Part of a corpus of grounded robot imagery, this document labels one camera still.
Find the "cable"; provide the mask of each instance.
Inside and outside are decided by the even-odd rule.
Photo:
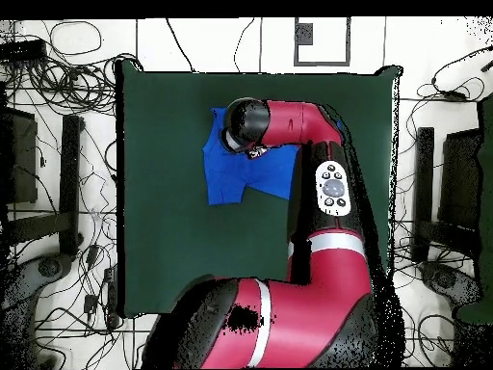
[[[236,50],[235,50],[235,54],[233,55],[233,61],[235,63],[236,69],[238,69],[238,72],[240,72],[240,69],[238,68],[238,64],[236,64],[236,53],[238,52],[238,47],[240,46],[240,43],[242,42],[243,34],[248,29],[248,27],[253,23],[253,21],[255,21],[255,17],[253,17],[251,19],[251,21],[248,23],[248,25],[243,29],[242,34],[240,35],[240,39],[238,40],[238,44],[236,44]]]
[[[262,28],[264,25],[264,17],[260,17],[260,40],[259,40],[259,52],[258,52],[258,71],[262,72]]]
[[[116,172],[117,169],[115,168],[112,168],[110,166],[110,164],[108,163],[108,150],[110,150],[110,147],[113,146],[115,143],[117,142],[117,140],[114,140],[112,141],[107,147],[106,147],[106,150],[104,151],[104,164],[106,165],[106,167],[110,170],[112,170],[113,172]]]
[[[432,315],[428,315],[426,316],[425,318],[423,318],[419,324],[418,324],[418,329],[417,329],[417,332],[418,332],[418,342],[419,342],[419,345],[420,345],[420,349],[421,349],[421,352],[423,354],[423,356],[425,357],[425,359],[428,361],[428,363],[433,366],[433,367],[439,367],[439,366],[436,366],[431,360],[430,358],[428,357],[428,354],[425,352],[425,349],[428,349],[429,351],[434,351],[434,346],[437,346],[438,349],[442,350],[443,352],[447,353],[449,356],[452,357],[452,354],[451,354],[451,351],[448,349],[448,348],[443,348],[442,345],[440,344],[436,344],[434,342],[432,342],[431,340],[429,340],[429,338],[427,338],[426,336],[423,336],[423,333],[421,332],[421,326],[424,324],[424,322],[430,318],[441,318],[445,321],[447,321],[449,324],[451,324],[453,327],[455,326],[455,323],[454,321],[450,320],[449,318],[443,316],[443,315],[439,315],[439,314],[432,314]],[[432,349],[429,349],[429,348],[426,348],[425,347],[425,344],[423,342],[423,338],[425,338],[429,343],[431,343],[432,345],[434,345],[432,347]],[[441,337],[437,337],[438,340],[441,340],[443,342],[443,338]]]
[[[185,54],[185,52],[183,51],[183,48],[181,47],[180,45],[180,42],[178,41],[178,38],[176,37],[176,35],[174,34],[174,30],[173,28],[171,27],[171,23],[169,22],[169,19],[167,18],[166,19],[166,23],[169,27],[169,30],[171,31],[171,34],[173,35],[173,38],[174,38],[174,42],[176,42],[176,45],[178,46],[178,49],[181,51],[181,54],[183,55],[183,57],[185,57],[185,60],[187,60],[187,63],[189,63],[189,66],[190,66],[190,72],[196,72],[194,70],[194,68],[192,67],[192,63],[190,62],[189,58],[187,57],[187,54]]]
[[[451,66],[451,65],[453,65],[453,64],[459,63],[460,61],[466,60],[467,58],[472,58],[472,57],[474,57],[475,55],[477,55],[477,54],[479,54],[479,53],[483,53],[483,52],[485,52],[485,51],[493,51],[493,45],[489,45],[489,46],[487,46],[487,47],[480,48],[479,50],[476,50],[476,51],[470,52],[469,54],[465,55],[464,57],[461,57],[461,58],[459,58],[459,59],[457,59],[457,60],[454,60],[454,61],[452,61],[451,63],[445,64],[445,65],[444,65],[444,66],[442,66],[440,69],[438,69],[438,70],[434,73],[433,78],[431,78],[431,84],[432,84],[432,86],[436,89],[436,91],[437,91],[438,93],[440,93],[440,94],[442,94],[442,95],[444,95],[444,96],[446,96],[446,97],[447,97],[447,95],[454,95],[453,93],[455,93],[457,89],[452,90],[452,91],[442,91],[442,90],[440,90],[440,89],[436,86],[436,77],[437,77],[437,75],[438,75],[438,74],[439,74],[442,70],[444,70],[445,68],[447,68],[447,67],[449,67],[449,66]],[[464,97],[464,100],[469,99],[469,98],[468,98],[466,95],[464,95],[464,94],[463,94],[462,96]]]

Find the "black stand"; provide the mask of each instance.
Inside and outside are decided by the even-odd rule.
[[[38,240],[60,233],[60,252],[76,255],[79,236],[79,149],[84,120],[75,115],[63,119],[62,152],[60,159],[59,213],[49,216],[27,217],[8,223],[11,243]]]
[[[449,135],[444,143],[444,171],[438,222],[431,220],[434,129],[419,128],[416,136],[413,240],[411,260],[428,261],[431,242],[475,259],[480,252],[477,223],[478,130]]]
[[[5,369],[53,368],[53,358],[37,359],[35,312],[44,286],[65,277],[83,237],[79,233],[79,145],[84,122],[63,119],[60,213],[7,224],[11,245],[59,233],[60,252],[29,260],[4,271],[0,294],[0,364]]]

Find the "robot button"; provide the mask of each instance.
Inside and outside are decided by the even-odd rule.
[[[322,191],[331,198],[340,198],[345,192],[344,183],[341,180],[327,180]]]

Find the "wire bundle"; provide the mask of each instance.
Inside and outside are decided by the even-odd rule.
[[[475,55],[478,52],[470,53],[466,57]],[[465,81],[462,84],[460,84],[455,89],[453,89],[451,91],[448,91],[448,92],[442,91],[442,90],[440,90],[436,86],[436,76],[437,76],[437,74],[440,71],[442,71],[445,67],[450,66],[451,64],[454,64],[456,62],[462,61],[466,57],[463,57],[462,59],[456,60],[455,62],[449,63],[449,64],[443,66],[442,68],[440,68],[433,75],[433,80],[431,81],[431,83],[422,85],[416,91],[416,93],[422,99],[419,100],[414,105],[413,109],[411,110],[411,113],[410,113],[409,117],[407,118],[407,121],[405,122],[405,128],[406,128],[407,133],[409,134],[409,136],[412,139],[412,143],[411,143],[410,146],[406,147],[404,150],[402,150],[402,151],[399,152],[399,159],[400,160],[402,159],[402,156],[403,155],[405,155],[407,152],[409,152],[416,145],[416,136],[415,135],[417,134],[417,127],[416,127],[416,123],[414,121],[413,116],[414,116],[414,114],[418,110],[420,110],[421,108],[423,108],[424,106],[426,106],[431,101],[444,101],[444,102],[452,102],[452,103],[463,103],[463,102],[475,102],[475,101],[478,101],[482,97],[482,94],[484,92],[484,83],[478,77],[470,78],[467,81]],[[471,97],[471,93],[470,93],[469,89],[466,86],[468,83],[472,82],[473,80],[477,80],[481,84],[480,93],[477,96],[475,96],[475,97]],[[423,87],[426,87],[426,86],[434,87],[435,92],[431,92],[429,94],[422,94],[420,92],[420,90]],[[454,93],[459,93],[459,90],[464,91],[464,93],[461,92],[461,94],[464,95],[464,97],[463,98],[460,98],[460,100],[453,100],[453,99],[451,99],[450,98],[450,95],[451,94],[454,95]],[[435,166],[433,166],[433,168],[436,169],[436,168],[441,167],[441,166],[443,166],[443,164],[435,165]],[[395,246],[395,259],[396,259],[396,263],[398,263],[398,264],[399,263],[402,263],[402,262],[405,262],[405,261],[407,261],[407,264],[404,265],[404,266],[402,266],[402,267],[396,268],[395,269],[395,272],[400,272],[400,273],[402,273],[402,274],[404,274],[404,275],[406,275],[406,276],[408,276],[408,277],[411,278],[411,280],[408,283],[406,283],[405,285],[401,285],[401,286],[396,287],[396,290],[402,289],[405,286],[410,285],[415,280],[421,280],[418,277],[417,265],[415,263],[411,262],[410,252],[409,252],[410,247],[411,247],[411,241],[413,242],[413,244],[415,246],[416,245],[419,246],[419,243],[416,241],[415,237],[412,234],[412,231],[408,227],[413,222],[412,221],[405,220],[405,217],[407,215],[407,208],[406,208],[406,204],[405,204],[405,196],[412,189],[412,187],[414,185],[414,180],[407,187],[402,187],[400,185],[400,183],[404,182],[405,180],[407,180],[408,178],[410,178],[412,176],[414,176],[414,173],[413,174],[410,174],[408,176],[405,176],[405,177],[403,177],[403,178],[401,178],[401,179],[398,180],[398,185],[397,185],[397,190],[398,191],[396,193],[396,198],[401,198],[402,199],[402,207],[403,207],[403,210],[404,211],[403,211],[402,218],[400,220],[391,220],[391,224],[392,224],[393,229],[394,229],[394,235],[398,231],[402,231],[402,232],[405,233],[405,235],[402,238],[399,239],[399,243],[396,243],[396,246]],[[446,248],[445,246],[436,244],[436,243],[430,243],[430,244],[426,243],[426,245],[429,246],[429,247],[431,247],[431,248],[435,247],[436,249],[441,250],[441,252],[438,254],[438,256],[434,259],[435,262],[441,262],[441,263],[455,263],[455,262],[460,262],[460,265],[456,266],[456,268],[460,269],[460,268],[463,267],[464,262],[469,259],[467,256],[463,256],[461,258],[456,258],[456,259],[450,259],[450,258],[447,259],[447,256],[449,256],[451,254],[451,251],[448,248]],[[408,270],[414,270],[414,271],[413,271],[413,274],[411,275],[411,274],[407,273],[406,270],[407,271]],[[431,315],[427,315],[427,316],[423,317],[418,322],[418,324],[416,325],[416,322],[413,319],[413,317],[411,316],[411,314],[405,308],[402,308],[402,310],[410,318],[410,321],[411,321],[411,327],[410,328],[406,328],[406,330],[410,330],[411,333],[412,333],[411,334],[411,337],[406,338],[407,340],[411,340],[412,341],[412,347],[411,347],[411,350],[409,350],[409,348],[406,347],[406,350],[407,350],[408,354],[407,355],[404,355],[403,360],[407,360],[407,359],[413,357],[416,361],[418,361],[418,363],[420,365],[425,366],[424,363],[422,361],[420,361],[416,357],[416,355],[415,355],[416,341],[418,341],[419,348],[420,348],[420,350],[422,352],[422,355],[425,357],[425,359],[427,360],[428,364],[431,365],[431,366],[436,366],[436,365],[428,357],[427,351],[428,352],[435,351],[435,348],[436,348],[436,349],[442,351],[443,353],[445,353],[446,355],[448,355],[450,358],[453,358],[454,357],[454,349],[451,349],[447,345],[445,339],[443,339],[440,336],[438,336],[436,338],[436,340],[430,339],[428,336],[426,336],[426,335],[423,334],[423,332],[422,332],[422,326],[423,326],[423,324],[424,324],[425,321],[427,321],[427,320],[429,320],[431,318],[436,318],[436,319],[441,319],[441,320],[444,320],[444,321],[448,322],[449,324],[451,324],[455,328],[455,332],[457,332],[457,325],[460,325],[460,328],[462,329],[462,327],[463,327],[462,324],[460,324],[458,322],[455,322],[455,321],[453,321],[453,320],[451,320],[451,319],[449,319],[449,318],[447,318],[446,316],[443,316],[443,315],[431,314]]]

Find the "black cable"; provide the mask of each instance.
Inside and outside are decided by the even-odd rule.
[[[116,172],[117,169],[111,167],[110,164],[108,163],[108,150],[110,150],[110,147],[113,146],[116,142],[117,140],[112,141],[104,151],[104,164],[106,165],[107,168],[111,169],[113,172]]]
[[[418,332],[418,342],[419,342],[419,345],[420,345],[420,349],[421,349],[421,352],[423,354],[423,356],[425,357],[425,359],[428,361],[428,363],[433,366],[433,367],[439,367],[439,366],[436,366],[432,361],[431,359],[428,357],[428,354],[425,352],[425,349],[428,349],[429,351],[433,351],[434,350],[434,347],[432,347],[432,349],[429,349],[425,346],[424,342],[423,342],[423,338],[425,338],[430,344],[434,345],[434,346],[437,346],[438,349],[442,350],[443,352],[445,352],[446,354],[448,354],[449,356],[451,356],[450,354],[450,350],[449,348],[447,347],[446,349],[442,348],[441,345],[437,345],[436,343],[432,342],[431,340],[429,340],[429,338],[425,335],[423,335],[423,333],[421,332],[421,326],[424,324],[424,322],[430,318],[440,318],[440,319],[443,319],[445,321],[447,321],[449,324],[451,324],[453,327],[455,327],[455,323],[454,321],[452,321],[451,319],[447,318],[446,316],[443,316],[443,315],[440,315],[440,314],[432,314],[432,315],[428,315],[426,316],[425,318],[423,318],[419,323],[418,323],[418,329],[417,329],[417,332]]]
[[[457,60],[454,60],[452,61],[451,63],[448,63],[448,64],[445,64],[444,66],[442,66],[440,69],[438,69],[434,75],[433,75],[433,78],[431,78],[431,84],[432,86],[436,89],[436,91],[438,93],[441,93],[441,94],[444,94],[444,93],[447,93],[447,91],[442,91],[440,90],[437,86],[436,86],[436,77],[437,75],[442,71],[444,70],[445,68],[447,68],[448,66],[451,66],[453,64],[456,64],[456,63],[459,63],[460,61],[463,61],[463,60],[466,60],[467,58],[472,58],[474,57],[475,55],[479,54],[479,53],[483,53],[485,51],[493,51],[493,45],[489,45],[487,47],[484,47],[484,48],[480,48],[479,50],[476,50],[476,51],[473,51],[473,52],[470,52],[469,54],[465,55],[464,57],[461,57]]]
[[[169,30],[171,31],[171,34],[173,35],[173,38],[174,38],[174,42],[176,42],[176,45],[178,46],[178,49],[181,51],[181,54],[183,55],[183,57],[185,57],[185,60],[187,60],[187,63],[189,63],[189,66],[190,66],[190,71],[191,72],[196,72],[194,70],[194,68],[192,67],[192,63],[190,62],[189,58],[187,57],[187,54],[185,54],[185,52],[183,51],[183,48],[181,47],[180,45],[180,42],[178,41],[178,38],[176,37],[176,35],[174,34],[174,30],[173,28],[171,27],[171,23],[169,22],[169,19],[167,18],[166,19],[166,23],[169,27]]]
[[[258,52],[258,71],[262,72],[262,28],[264,25],[264,17],[260,17],[260,40],[259,40],[259,52]]]
[[[255,17],[251,19],[251,21],[248,23],[248,25],[243,29],[242,34],[240,35],[240,39],[238,40],[238,43],[236,44],[236,50],[235,54],[233,55],[233,61],[235,63],[236,69],[238,69],[238,72],[241,72],[240,69],[238,68],[238,64],[236,64],[236,53],[238,52],[238,48],[240,47],[240,43],[242,42],[243,34],[245,31],[248,29],[248,27],[255,21]]]
[[[64,358],[64,361],[62,361],[62,364],[60,365],[59,369],[58,370],[62,370],[65,366],[65,363],[66,363],[66,354],[65,352],[62,352],[62,351],[59,351],[58,349],[55,349],[55,348],[49,348],[47,346],[44,346],[44,345],[41,345],[40,343],[36,342],[36,345],[41,348],[41,349],[44,349],[46,351],[50,351],[50,352],[55,352],[59,355],[62,355],[62,357]]]
[[[28,174],[30,174],[34,179],[36,179],[42,186],[42,188],[44,189],[44,192],[46,192],[46,195],[48,196],[48,200],[50,201],[50,204],[51,204],[51,208],[53,209],[53,212],[55,213],[55,215],[57,216],[58,215],[58,211],[57,209],[55,208],[55,204],[53,203],[53,199],[51,198],[50,194],[48,193],[48,189],[46,189],[46,186],[44,185],[44,183],[41,181],[41,179],[39,178],[39,176],[37,174],[34,174],[32,172],[29,172],[27,169],[24,169],[22,166],[19,166],[17,164],[13,165],[15,168],[17,169],[21,169],[23,172],[26,172]]]

